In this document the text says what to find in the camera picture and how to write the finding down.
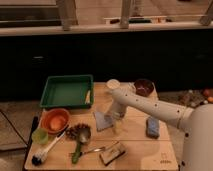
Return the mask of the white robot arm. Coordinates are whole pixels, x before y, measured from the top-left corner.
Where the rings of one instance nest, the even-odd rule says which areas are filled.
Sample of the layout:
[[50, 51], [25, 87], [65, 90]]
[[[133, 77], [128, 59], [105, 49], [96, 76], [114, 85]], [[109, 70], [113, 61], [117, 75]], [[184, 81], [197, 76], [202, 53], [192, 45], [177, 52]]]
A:
[[116, 88], [110, 91], [109, 114], [122, 117], [128, 106], [149, 114], [184, 132], [180, 171], [213, 171], [213, 104], [185, 107], [136, 95]]

